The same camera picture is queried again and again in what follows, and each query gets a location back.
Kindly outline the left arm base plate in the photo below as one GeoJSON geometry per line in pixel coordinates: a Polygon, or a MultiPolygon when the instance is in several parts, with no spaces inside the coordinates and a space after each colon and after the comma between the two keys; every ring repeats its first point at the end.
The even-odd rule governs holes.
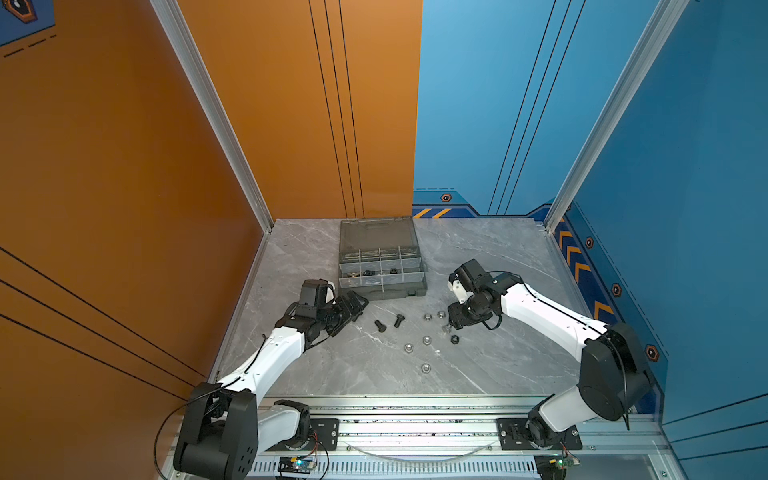
{"type": "Polygon", "coordinates": [[[308,437],[304,440],[286,440],[268,448],[268,451],[309,451],[315,447],[315,440],[329,452],[335,451],[339,440],[340,420],[338,418],[311,418],[308,437]]]}

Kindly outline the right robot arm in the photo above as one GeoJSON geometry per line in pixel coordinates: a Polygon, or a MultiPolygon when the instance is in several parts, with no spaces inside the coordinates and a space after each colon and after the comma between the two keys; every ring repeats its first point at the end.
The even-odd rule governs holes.
{"type": "Polygon", "coordinates": [[[656,385],[640,340],[626,323],[581,315],[540,294],[522,276],[489,272],[475,259],[449,275],[448,287],[456,297],[448,306],[453,329],[481,324],[493,331],[508,317],[545,335],[579,363],[575,386],[528,413],[524,435],[537,448],[559,445],[567,430],[593,418],[625,419],[656,385]]]}

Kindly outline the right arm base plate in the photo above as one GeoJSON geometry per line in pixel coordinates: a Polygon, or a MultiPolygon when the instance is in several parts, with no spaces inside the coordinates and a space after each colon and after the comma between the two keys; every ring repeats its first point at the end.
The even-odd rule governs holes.
{"type": "Polygon", "coordinates": [[[503,450],[553,450],[565,448],[581,450],[579,431],[571,426],[554,432],[542,421],[530,418],[499,418],[495,421],[498,439],[503,450]]]}

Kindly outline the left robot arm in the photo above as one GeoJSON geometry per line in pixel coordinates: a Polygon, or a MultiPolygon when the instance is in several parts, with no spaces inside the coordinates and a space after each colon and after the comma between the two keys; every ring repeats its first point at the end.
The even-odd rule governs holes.
{"type": "Polygon", "coordinates": [[[278,400],[266,412],[259,407],[292,363],[338,335],[368,304],[354,291],[337,292],[330,281],[304,281],[298,300],[254,354],[221,380],[201,382],[192,390],[180,408],[174,469],[204,479],[243,479],[256,457],[278,444],[319,446],[307,405],[278,400]]]}

